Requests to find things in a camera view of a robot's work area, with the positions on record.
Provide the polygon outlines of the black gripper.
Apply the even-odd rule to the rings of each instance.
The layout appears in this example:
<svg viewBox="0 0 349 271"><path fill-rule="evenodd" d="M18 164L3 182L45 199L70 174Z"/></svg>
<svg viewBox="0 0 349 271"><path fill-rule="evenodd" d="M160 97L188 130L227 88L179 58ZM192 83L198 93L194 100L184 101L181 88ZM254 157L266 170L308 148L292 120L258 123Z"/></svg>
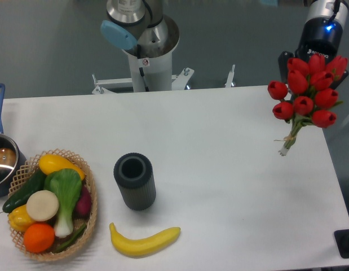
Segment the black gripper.
<svg viewBox="0 0 349 271"><path fill-rule="evenodd" d="M346 1L312 1L295 53L283 51L278 57L281 81L288 82L288 60L293 56L309 60L314 54L322 55L331 61L337 55L348 15ZM338 86L347 78L345 70L338 80Z"/></svg>

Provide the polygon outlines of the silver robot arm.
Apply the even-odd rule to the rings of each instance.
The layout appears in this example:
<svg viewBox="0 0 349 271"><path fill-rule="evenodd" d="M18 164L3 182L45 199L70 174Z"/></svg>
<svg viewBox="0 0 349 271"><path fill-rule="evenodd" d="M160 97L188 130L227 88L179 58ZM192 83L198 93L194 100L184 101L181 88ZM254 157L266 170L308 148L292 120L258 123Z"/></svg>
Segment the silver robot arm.
<svg viewBox="0 0 349 271"><path fill-rule="evenodd" d="M287 83L290 58L309 60L313 54L334 59L349 12L347 1L261 1L264 6L309 8L298 48L283 51L278 58L281 82ZM131 85L135 92L182 90L194 70L185 68L173 75L173 51L180 40L176 22L164 14L163 1L108 1L107 20L100 31L128 57Z"/></svg>

